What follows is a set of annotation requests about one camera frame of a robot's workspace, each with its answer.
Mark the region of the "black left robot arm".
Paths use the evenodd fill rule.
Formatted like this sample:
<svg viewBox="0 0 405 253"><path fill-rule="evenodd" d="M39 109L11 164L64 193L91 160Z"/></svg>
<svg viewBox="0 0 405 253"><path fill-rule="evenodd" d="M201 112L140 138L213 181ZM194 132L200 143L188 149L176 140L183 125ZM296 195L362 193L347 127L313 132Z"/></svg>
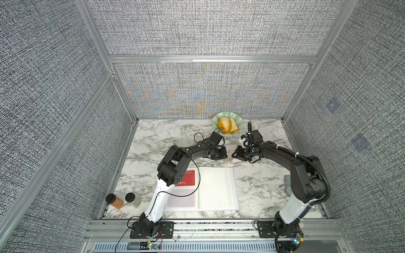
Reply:
<svg viewBox="0 0 405 253"><path fill-rule="evenodd" d="M195 163L198 158L211 160L227 158L225 138L214 131L208 138L203 138L191 146L170 147L158 165L158 181L151 202L139 217L142 229L149 236L157 233L169 196L186 198L194 194L191 192L186 195L175 195L171 191L183 180L189 164Z"/></svg>

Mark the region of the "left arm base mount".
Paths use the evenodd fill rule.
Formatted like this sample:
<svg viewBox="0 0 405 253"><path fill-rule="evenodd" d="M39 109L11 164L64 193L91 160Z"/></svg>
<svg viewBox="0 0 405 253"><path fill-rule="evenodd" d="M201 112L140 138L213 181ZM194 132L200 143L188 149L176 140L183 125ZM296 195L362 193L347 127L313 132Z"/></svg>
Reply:
<svg viewBox="0 0 405 253"><path fill-rule="evenodd" d="M150 221L142 213L138 219L130 225L130 239L172 239L175 223L172 221Z"/></svg>

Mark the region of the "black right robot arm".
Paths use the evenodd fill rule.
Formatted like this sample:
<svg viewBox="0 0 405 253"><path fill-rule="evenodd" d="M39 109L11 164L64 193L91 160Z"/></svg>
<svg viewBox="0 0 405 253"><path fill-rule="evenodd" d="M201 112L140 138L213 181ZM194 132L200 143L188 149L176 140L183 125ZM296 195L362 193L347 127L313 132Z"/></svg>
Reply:
<svg viewBox="0 0 405 253"><path fill-rule="evenodd" d="M239 145L232 157L249 163L268 159L290 172L292 194L275 215L276 231L297 225L313 206L330 198L331 186L317 157L306 157L270 141Z"/></svg>

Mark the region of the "white photo album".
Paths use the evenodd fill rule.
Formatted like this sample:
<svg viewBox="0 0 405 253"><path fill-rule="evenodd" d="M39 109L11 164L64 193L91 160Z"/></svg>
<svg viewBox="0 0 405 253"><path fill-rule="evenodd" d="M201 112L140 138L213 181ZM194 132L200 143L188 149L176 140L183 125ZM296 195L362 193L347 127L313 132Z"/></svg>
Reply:
<svg viewBox="0 0 405 253"><path fill-rule="evenodd" d="M200 167L189 170L196 171L196 185L175 186L164 212L239 210L232 168Z"/></svg>

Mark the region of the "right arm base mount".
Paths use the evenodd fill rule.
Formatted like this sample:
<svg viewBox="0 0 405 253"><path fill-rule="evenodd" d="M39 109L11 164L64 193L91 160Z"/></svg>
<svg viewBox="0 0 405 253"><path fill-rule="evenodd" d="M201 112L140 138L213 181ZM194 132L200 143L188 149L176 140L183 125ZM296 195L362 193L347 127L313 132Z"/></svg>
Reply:
<svg viewBox="0 0 405 253"><path fill-rule="evenodd" d="M277 253L294 253L300 248L304 240L304 233L299 223L300 218L291 223L285 223L279 212L274 220L254 220L253 227L258 231L260 238L273 238Z"/></svg>

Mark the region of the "small red card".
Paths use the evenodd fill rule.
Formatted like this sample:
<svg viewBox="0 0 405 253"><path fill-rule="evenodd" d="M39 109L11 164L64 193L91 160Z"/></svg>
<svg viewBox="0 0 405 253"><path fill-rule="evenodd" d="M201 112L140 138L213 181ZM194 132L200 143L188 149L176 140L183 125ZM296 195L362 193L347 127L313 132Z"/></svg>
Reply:
<svg viewBox="0 0 405 253"><path fill-rule="evenodd" d="M177 187L191 187L196 185L196 171L189 170L185 172L185 175L180 183L176 184Z"/></svg>

